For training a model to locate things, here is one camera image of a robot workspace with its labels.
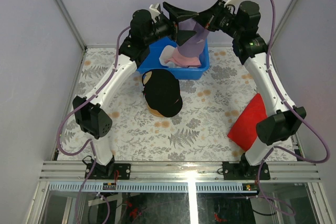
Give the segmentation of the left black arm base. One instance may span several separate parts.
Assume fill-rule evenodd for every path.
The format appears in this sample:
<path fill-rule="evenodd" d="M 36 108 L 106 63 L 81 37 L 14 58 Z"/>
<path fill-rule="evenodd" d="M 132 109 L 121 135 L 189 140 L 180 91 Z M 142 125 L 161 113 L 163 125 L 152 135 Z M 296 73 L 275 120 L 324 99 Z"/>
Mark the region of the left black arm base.
<path fill-rule="evenodd" d="M 107 180 L 129 180 L 131 175 L 131 164 L 111 163 L 107 166 L 96 164 L 88 179 Z"/>

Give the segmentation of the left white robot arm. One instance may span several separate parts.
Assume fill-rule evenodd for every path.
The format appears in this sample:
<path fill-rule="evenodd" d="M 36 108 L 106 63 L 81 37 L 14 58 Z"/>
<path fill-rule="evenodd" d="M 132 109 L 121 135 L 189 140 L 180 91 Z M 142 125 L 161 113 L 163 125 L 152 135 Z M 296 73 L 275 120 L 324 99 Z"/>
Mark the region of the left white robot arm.
<path fill-rule="evenodd" d="M 150 45 L 168 37 L 181 46 L 196 32 L 182 30 L 179 23 L 198 16 L 197 12 L 175 7 L 167 2 L 151 5 L 133 13 L 128 35 L 117 43 L 115 60 L 98 84 L 84 97 L 76 96 L 72 102 L 76 123 L 92 139 L 93 157 L 99 164 L 97 173 L 103 179 L 114 175 L 111 164 L 113 153 L 107 134 L 112 127 L 112 119 L 105 112 L 110 100 L 130 75 L 137 71 L 150 53 Z"/>

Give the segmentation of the black baseball cap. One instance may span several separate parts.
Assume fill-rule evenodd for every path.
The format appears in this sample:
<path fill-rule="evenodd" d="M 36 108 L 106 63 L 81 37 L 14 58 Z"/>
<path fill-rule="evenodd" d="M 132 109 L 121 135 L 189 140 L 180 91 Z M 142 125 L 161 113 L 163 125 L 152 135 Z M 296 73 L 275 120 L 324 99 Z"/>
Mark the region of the black baseball cap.
<path fill-rule="evenodd" d="M 149 71 L 152 71 L 152 76 L 142 91 L 148 107 L 159 111 L 165 118 L 176 116 L 183 107 L 179 80 L 166 69 Z"/>

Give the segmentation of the wooden hat stand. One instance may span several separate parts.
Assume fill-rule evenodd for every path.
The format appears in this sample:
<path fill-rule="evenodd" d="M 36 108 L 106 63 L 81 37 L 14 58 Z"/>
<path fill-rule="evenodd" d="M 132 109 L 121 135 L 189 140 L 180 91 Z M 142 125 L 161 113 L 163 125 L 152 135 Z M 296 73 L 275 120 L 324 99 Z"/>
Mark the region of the wooden hat stand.
<path fill-rule="evenodd" d="M 156 117 L 159 117 L 159 118 L 164 118 L 165 116 L 163 116 L 159 111 L 157 110 L 154 110 L 150 107 L 148 107 L 148 111 L 153 115 L 153 116 L 156 116 Z"/>

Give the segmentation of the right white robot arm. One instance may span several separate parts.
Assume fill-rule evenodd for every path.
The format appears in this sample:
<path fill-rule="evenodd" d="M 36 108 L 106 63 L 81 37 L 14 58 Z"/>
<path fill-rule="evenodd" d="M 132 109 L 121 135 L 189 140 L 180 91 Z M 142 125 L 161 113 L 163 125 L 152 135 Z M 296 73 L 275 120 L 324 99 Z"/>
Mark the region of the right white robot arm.
<path fill-rule="evenodd" d="M 256 140 L 240 159 L 239 172 L 245 179 L 257 175 L 257 165 L 272 147 L 297 132 L 301 122 L 295 113 L 307 115 L 304 107 L 297 107 L 289 98 L 277 74 L 272 72 L 267 43 L 258 34 L 260 18 L 259 5 L 255 2 L 243 1 L 238 11 L 231 13 L 223 0 L 195 17 L 205 29 L 220 30 L 233 39 L 233 51 L 252 76 L 266 109 L 267 117 L 256 125 Z"/>

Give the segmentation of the beige baseball cap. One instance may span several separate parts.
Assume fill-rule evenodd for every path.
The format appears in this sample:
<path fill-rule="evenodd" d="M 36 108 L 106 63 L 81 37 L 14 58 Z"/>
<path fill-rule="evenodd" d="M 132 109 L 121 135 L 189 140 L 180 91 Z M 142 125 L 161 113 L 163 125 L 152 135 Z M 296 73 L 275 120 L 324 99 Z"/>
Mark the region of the beige baseball cap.
<path fill-rule="evenodd" d="M 145 85 L 151 78 L 152 71 L 148 71 L 142 75 L 142 84 Z"/>

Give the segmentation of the purple baseball cap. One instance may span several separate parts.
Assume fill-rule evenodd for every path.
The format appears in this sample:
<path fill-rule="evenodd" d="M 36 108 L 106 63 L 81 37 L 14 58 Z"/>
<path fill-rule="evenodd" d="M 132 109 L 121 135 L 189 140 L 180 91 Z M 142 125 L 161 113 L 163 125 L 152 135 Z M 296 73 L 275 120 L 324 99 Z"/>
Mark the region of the purple baseball cap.
<path fill-rule="evenodd" d="M 187 58 L 198 57 L 204 50 L 209 30 L 205 29 L 193 19 L 188 19 L 179 23 L 179 29 L 196 32 L 196 34 L 187 42 L 177 47 L 179 53 Z"/>

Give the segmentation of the pink baseball cap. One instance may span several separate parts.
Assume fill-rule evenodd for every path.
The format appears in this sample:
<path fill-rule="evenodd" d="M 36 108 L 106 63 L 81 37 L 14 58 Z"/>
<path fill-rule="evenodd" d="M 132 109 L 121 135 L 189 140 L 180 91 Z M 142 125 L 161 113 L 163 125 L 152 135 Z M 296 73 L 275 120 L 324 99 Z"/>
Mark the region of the pink baseball cap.
<path fill-rule="evenodd" d="M 182 68 L 189 68 L 189 67 L 198 68 L 202 65 L 199 60 L 199 56 L 186 57 L 180 54 L 178 50 L 173 51 L 168 61 L 173 62 L 175 65 L 182 67 Z"/>

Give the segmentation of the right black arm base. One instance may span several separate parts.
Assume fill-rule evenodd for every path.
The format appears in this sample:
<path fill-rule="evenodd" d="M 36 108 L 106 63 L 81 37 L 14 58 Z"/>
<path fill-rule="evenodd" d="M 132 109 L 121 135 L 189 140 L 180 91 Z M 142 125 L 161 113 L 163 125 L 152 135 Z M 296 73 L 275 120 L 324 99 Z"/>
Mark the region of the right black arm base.
<path fill-rule="evenodd" d="M 222 162 L 223 176 L 225 180 L 257 180 L 260 170 L 259 180 L 270 180 L 269 167 L 266 163 L 250 166 L 244 162 Z"/>

